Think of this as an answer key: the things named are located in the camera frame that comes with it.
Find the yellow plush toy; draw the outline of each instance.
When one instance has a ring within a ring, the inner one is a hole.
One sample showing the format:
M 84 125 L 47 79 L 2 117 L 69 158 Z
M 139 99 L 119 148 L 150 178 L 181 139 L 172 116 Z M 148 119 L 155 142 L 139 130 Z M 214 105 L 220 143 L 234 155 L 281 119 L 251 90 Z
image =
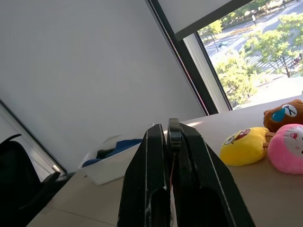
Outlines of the yellow plush toy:
M 261 160 L 268 146 L 267 128 L 241 130 L 230 136 L 222 145 L 220 159 L 229 166 L 243 166 Z

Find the tree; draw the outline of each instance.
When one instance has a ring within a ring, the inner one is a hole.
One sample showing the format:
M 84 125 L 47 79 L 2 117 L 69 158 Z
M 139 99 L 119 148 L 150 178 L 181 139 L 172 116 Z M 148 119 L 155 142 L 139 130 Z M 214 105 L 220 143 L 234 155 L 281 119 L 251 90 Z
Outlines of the tree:
M 227 26 L 227 25 L 231 24 L 233 21 L 234 15 L 235 15 L 235 13 L 231 12 L 231 13 L 227 14 L 226 16 L 224 16 L 223 18 L 221 18 L 222 25 Z
M 303 13 L 285 15 L 280 20 L 277 30 L 251 34 L 244 49 L 248 50 L 247 55 L 261 55 L 259 61 L 269 63 L 276 71 L 291 77 L 287 59 L 299 56 L 298 49 L 303 43 Z
M 220 82 L 232 107 L 247 102 L 256 93 L 254 84 L 258 82 L 258 69 L 247 65 L 236 51 L 229 51 L 215 66 Z
M 259 11 L 259 4 L 257 3 L 257 1 L 251 1 L 250 3 L 242 7 L 243 14 L 245 14 L 246 11 L 252 11 L 252 10 Z
M 258 4 L 258 7 L 265 6 L 266 9 L 268 9 L 268 4 L 271 2 L 271 0 L 255 0 L 255 2 Z
M 212 22 L 210 25 L 205 26 L 204 28 L 199 30 L 200 35 L 216 35 L 222 32 L 222 21 L 216 20 Z
M 236 18 L 238 18 L 238 19 L 242 19 L 242 16 L 244 16 L 244 13 L 243 13 L 243 7 L 245 7 L 245 6 L 242 6 L 241 8 L 238 8 L 238 9 L 236 9 L 235 11 L 234 11 L 234 16 L 236 17 Z

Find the beige table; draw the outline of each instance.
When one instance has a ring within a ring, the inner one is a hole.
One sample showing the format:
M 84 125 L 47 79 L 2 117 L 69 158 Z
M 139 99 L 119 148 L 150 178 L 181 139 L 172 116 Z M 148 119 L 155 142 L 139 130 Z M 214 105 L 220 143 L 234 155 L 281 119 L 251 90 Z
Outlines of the beige table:
M 248 107 L 185 122 L 195 127 L 217 154 L 231 134 L 262 126 L 263 111 L 285 101 Z M 276 171 L 267 159 L 230 171 L 257 227 L 303 226 L 303 176 Z M 28 225 L 108 227 L 117 223 L 123 179 L 97 186 L 81 171 Z

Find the chair backrest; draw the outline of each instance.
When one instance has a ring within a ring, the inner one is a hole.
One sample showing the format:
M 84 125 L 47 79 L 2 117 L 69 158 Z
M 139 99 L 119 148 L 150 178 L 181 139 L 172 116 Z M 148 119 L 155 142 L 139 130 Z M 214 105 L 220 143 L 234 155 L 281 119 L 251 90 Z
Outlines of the chair backrest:
M 18 142 L 10 141 L 20 135 L 0 144 L 0 221 L 13 218 L 41 188 L 26 151 Z

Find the white bin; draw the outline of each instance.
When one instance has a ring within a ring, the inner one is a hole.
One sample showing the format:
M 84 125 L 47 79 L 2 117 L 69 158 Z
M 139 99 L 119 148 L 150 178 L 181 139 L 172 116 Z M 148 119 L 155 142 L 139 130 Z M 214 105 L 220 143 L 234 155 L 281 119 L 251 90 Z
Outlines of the white bin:
M 154 124 L 149 123 L 143 127 L 133 130 L 127 134 L 118 136 L 104 144 L 98 149 L 89 152 L 79 165 L 80 171 L 83 171 L 95 184 L 101 185 L 125 175 L 126 169 L 133 159 L 140 144 L 137 144 L 129 149 L 126 149 L 118 154 L 103 159 L 97 163 L 83 167 L 84 162 L 94 159 L 97 156 L 98 150 L 107 150 L 116 147 L 116 143 L 122 140 L 143 139 L 145 132 Z

